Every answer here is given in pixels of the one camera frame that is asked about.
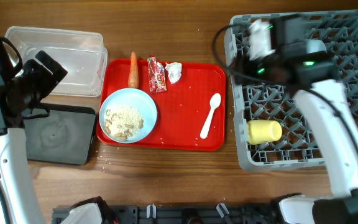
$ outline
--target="plastic spoon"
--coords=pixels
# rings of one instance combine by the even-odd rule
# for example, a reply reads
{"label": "plastic spoon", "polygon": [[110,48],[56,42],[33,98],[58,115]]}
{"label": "plastic spoon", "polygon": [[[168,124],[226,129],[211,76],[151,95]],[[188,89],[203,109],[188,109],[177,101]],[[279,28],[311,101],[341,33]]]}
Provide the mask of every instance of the plastic spoon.
{"label": "plastic spoon", "polygon": [[218,108],[218,106],[221,104],[221,100],[222,98],[219,93],[215,93],[212,96],[211,101],[209,102],[209,104],[211,105],[211,110],[209,111],[208,117],[206,118],[204,126],[201,130],[200,138],[206,139],[209,132],[209,127],[211,126],[212,117],[214,115],[215,109]]}

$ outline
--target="wooden table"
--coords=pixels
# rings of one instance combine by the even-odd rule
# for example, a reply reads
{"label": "wooden table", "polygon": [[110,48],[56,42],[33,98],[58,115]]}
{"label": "wooden table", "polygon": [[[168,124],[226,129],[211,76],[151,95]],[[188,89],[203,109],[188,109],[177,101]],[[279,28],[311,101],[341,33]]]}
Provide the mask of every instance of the wooden table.
{"label": "wooden table", "polygon": [[[109,59],[146,58],[215,63],[215,32],[239,14],[358,9],[358,1],[100,1],[13,3],[0,0],[0,36],[10,26],[99,32]],[[221,55],[223,41],[219,42]],[[99,98],[49,96],[46,103],[89,106]],[[37,198],[48,222],[52,208],[102,196],[110,205],[189,205],[268,202],[293,192],[330,194],[324,167],[246,172],[237,161],[233,98],[227,83],[226,140],[216,152],[114,147],[96,141],[85,166],[29,162]]]}

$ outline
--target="gray plastic crate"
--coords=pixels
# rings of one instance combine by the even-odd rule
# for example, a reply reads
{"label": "gray plastic crate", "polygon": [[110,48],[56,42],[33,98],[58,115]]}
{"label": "gray plastic crate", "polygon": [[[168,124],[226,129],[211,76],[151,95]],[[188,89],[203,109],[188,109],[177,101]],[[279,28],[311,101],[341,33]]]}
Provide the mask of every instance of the gray plastic crate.
{"label": "gray plastic crate", "polygon": [[[269,20],[291,13],[234,16],[230,24],[244,26],[228,29],[224,36],[226,63],[249,49],[244,30],[256,19]],[[301,12],[306,22],[306,39],[322,40],[337,63],[346,86],[352,115],[358,125],[358,10]],[[282,86],[241,86],[231,78],[234,95],[234,130],[241,168],[248,171],[297,169],[324,165],[313,134],[293,100]],[[279,141],[251,146],[247,142],[247,119],[273,119],[282,125]]]}

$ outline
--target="yellow cup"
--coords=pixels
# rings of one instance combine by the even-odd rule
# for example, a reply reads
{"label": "yellow cup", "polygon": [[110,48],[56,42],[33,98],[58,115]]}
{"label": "yellow cup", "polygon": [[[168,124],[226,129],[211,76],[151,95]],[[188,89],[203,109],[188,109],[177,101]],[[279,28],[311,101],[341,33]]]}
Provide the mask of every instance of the yellow cup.
{"label": "yellow cup", "polygon": [[277,121],[253,120],[248,121],[248,142],[256,145],[263,142],[277,141],[283,134],[283,129]]}

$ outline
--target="carrot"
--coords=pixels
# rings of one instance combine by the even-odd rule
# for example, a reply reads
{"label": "carrot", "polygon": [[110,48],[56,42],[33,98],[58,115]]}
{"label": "carrot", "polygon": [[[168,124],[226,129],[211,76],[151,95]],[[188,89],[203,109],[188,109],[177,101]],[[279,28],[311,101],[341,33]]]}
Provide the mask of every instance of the carrot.
{"label": "carrot", "polygon": [[139,87],[139,72],[137,70],[136,53],[131,53],[131,68],[129,69],[128,87],[138,88]]}

